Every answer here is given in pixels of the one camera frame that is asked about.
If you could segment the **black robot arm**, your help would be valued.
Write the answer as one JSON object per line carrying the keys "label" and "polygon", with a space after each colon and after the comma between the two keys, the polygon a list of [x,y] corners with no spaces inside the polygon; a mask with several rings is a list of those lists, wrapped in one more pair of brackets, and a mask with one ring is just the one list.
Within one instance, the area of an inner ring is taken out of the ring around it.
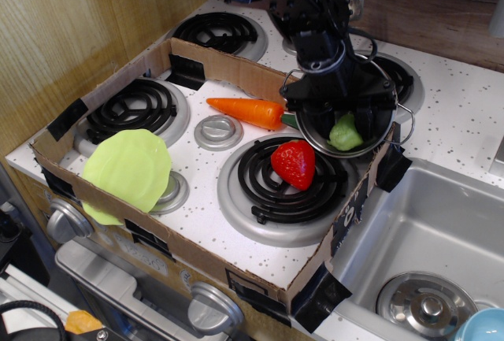
{"label": "black robot arm", "polygon": [[377,49],[366,57],[354,52],[350,35],[367,33],[349,25],[347,0],[224,1],[263,9],[293,44],[303,77],[280,91],[290,111],[323,117],[324,126],[329,111],[352,112],[358,133],[369,139],[381,123],[379,112],[395,109],[392,84],[372,65]]}

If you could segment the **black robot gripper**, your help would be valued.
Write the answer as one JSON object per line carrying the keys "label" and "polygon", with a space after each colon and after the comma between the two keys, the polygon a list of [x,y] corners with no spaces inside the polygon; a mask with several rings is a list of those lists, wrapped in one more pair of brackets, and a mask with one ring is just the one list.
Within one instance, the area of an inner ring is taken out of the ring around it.
{"label": "black robot gripper", "polygon": [[306,139],[329,139],[335,109],[355,111],[355,126],[363,139],[379,139],[389,128],[390,110],[396,109],[395,85],[369,57],[297,53],[300,80],[285,83],[280,95],[296,112],[299,131]]}

